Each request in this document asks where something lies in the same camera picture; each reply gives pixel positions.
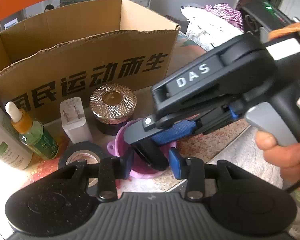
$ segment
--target checkered cloth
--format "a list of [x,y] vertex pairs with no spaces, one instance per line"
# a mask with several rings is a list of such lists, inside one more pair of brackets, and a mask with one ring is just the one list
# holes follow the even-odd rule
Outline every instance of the checkered cloth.
[[240,11],[231,8],[228,4],[220,3],[216,4],[215,6],[206,5],[204,9],[207,12],[226,20],[243,31],[242,16]]

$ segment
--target textured gold lid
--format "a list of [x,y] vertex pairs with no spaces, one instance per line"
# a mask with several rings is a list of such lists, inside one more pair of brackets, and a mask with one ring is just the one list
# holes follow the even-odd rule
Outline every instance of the textured gold lid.
[[106,124],[118,124],[128,120],[136,107],[133,91],[120,84],[98,87],[90,97],[90,108],[97,119]]

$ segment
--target open cardboard box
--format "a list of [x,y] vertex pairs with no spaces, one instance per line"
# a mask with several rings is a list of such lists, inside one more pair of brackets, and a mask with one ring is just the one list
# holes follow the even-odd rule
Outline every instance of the open cardboard box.
[[61,101],[117,82],[138,90],[165,77],[179,25],[129,0],[94,0],[38,14],[0,33],[0,106],[42,122]]

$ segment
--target green label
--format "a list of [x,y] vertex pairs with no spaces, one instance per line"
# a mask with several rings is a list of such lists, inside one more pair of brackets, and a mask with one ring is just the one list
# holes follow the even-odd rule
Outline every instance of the green label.
[[0,144],[0,155],[3,154],[8,148],[8,144],[6,144],[5,142],[2,142]]
[[38,141],[33,147],[48,159],[54,158],[58,152],[58,144],[45,128],[43,128],[43,134],[40,141]]

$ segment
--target finger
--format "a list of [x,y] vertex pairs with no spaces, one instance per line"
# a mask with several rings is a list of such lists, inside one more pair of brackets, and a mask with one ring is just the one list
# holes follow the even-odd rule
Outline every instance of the finger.
[[275,146],[263,152],[264,159],[275,166],[289,168],[300,163],[300,143],[287,147]]
[[257,131],[256,144],[260,150],[269,150],[276,146],[277,141],[271,133]]
[[290,168],[281,169],[281,177],[290,183],[296,183],[300,180],[300,164]]

